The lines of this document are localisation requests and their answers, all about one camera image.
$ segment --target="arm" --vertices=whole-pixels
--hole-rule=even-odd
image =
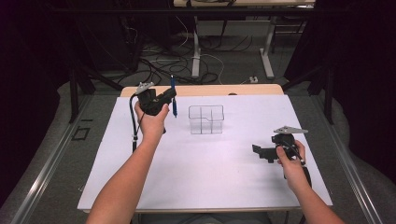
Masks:
[[[300,155],[305,160],[305,147],[296,140],[296,145],[300,150]],[[288,179],[290,189],[297,196],[300,206],[308,223],[344,223],[332,209],[323,202],[320,197],[311,189],[306,180],[303,168],[299,160],[290,161],[282,147],[276,149],[276,154],[282,164],[285,177]]]
[[[134,110],[142,118],[143,111],[138,103]],[[163,124],[168,112],[168,105],[164,105],[157,116],[145,115],[140,120],[142,143],[102,188],[93,203],[87,223],[131,222],[155,149],[163,135]]]

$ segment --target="finger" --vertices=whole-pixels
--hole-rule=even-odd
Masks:
[[[305,146],[299,140],[295,140],[300,156],[305,160]]]
[[[160,113],[158,113],[157,117],[161,117],[163,119],[166,118],[166,116],[169,113],[169,105],[168,104],[164,104],[163,108],[161,109]]]
[[[138,101],[136,104],[134,104],[134,111],[136,112],[138,118],[142,118],[144,112],[142,108],[140,108],[140,103]]]
[[[286,164],[289,162],[289,158],[286,156],[286,152],[283,149],[283,147],[277,147],[276,148],[276,154],[279,157],[280,161],[282,164]]]

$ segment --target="hand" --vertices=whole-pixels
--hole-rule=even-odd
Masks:
[[[298,140],[295,140],[295,144],[299,149],[300,156],[305,160],[305,146]],[[297,158],[297,160],[290,161],[282,147],[276,148],[276,154],[279,157],[277,163],[281,164],[283,167],[283,172],[288,180],[289,188],[294,193],[298,189],[310,188],[300,160]]]
[[[134,105],[134,111],[139,119],[139,125],[143,136],[161,136],[164,129],[164,121],[169,112],[168,104],[164,104],[160,113],[156,116],[145,114],[140,108],[139,102]]]

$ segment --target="handheld controller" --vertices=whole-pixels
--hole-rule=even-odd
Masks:
[[[176,91],[170,88],[156,96],[155,89],[147,89],[137,94],[140,108],[148,115],[156,116],[163,108],[164,104],[172,103],[172,99],[176,96]]]
[[[260,159],[266,159],[269,163],[274,163],[277,160],[276,148],[281,146],[286,152],[289,160],[292,160],[294,156],[299,157],[299,150],[295,145],[294,136],[292,133],[307,133],[307,130],[295,129],[288,126],[274,130],[277,135],[272,136],[271,140],[276,144],[275,147],[261,148],[253,145],[253,152],[258,153]]]

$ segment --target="black grip device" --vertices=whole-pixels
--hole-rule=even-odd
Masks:
[[[281,146],[285,150],[286,156],[289,160],[296,156],[298,148],[294,144],[294,136],[292,134],[279,133],[271,138],[272,142],[276,144],[276,147],[261,148],[253,145],[253,152],[259,154],[260,159],[266,159],[269,163],[274,163],[277,160],[276,148]]]
[[[169,88],[158,96],[155,89],[147,89],[137,94],[137,98],[143,112],[151,116],[156,116],[163,109],[164,104],[169,105],[172,103],[172,99],[176,95],[176,91],[173,88]]]

